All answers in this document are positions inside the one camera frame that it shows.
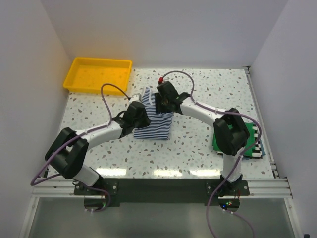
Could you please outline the blue striped tank top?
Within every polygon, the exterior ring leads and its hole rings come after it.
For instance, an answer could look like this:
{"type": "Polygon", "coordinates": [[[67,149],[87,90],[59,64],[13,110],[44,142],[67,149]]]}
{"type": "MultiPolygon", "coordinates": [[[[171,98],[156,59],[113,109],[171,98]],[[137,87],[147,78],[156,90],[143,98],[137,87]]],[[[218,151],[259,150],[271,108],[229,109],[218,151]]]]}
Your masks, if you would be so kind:
{"type": "Polygon", "coordinates": [[[156,113],[155,93],[150,87],[144,87],[141,102],[145,106],[150,125],[134,130],[136,139],[168,140],[173,122],[173,113],[156,113]]]}

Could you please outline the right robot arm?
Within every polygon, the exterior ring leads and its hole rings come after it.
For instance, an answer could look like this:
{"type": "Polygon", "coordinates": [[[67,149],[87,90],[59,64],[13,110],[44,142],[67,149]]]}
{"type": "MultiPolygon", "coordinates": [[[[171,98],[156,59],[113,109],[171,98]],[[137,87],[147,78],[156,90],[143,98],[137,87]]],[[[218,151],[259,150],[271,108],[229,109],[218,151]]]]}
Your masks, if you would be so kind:
{"type": "Polygon", "coordinates": [[[241,114],[231,108],[221,111],[206,104],[194,102],[191,95],[179,94],[171,82],[162,78],[155,93],[157,113],[178,113],[198,119],[212,126],[216,144],[223,153],[221,190],[227,195],[238,189],[238,180],[242,177],[240,153],[245,149],[250,136],[241,114]]]}

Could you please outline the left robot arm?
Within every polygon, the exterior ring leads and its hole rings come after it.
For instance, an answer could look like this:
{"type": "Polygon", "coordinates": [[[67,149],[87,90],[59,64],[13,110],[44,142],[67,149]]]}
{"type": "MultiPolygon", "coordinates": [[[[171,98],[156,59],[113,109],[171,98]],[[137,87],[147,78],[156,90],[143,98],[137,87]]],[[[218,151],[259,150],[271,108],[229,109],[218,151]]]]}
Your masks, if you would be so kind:
{"type": "Polygon", "coordinates": [[[64,128],[51,147],[45,160],[65,179],[74,179],[85,184],[91,194],[98,194],[103,188],[102,177],[84,164],[87,152],[107,141],[121,139],[136,128],[150,125],[146,107],[139,101],[129,104],[111,122],[87,130],[64,128]]]}

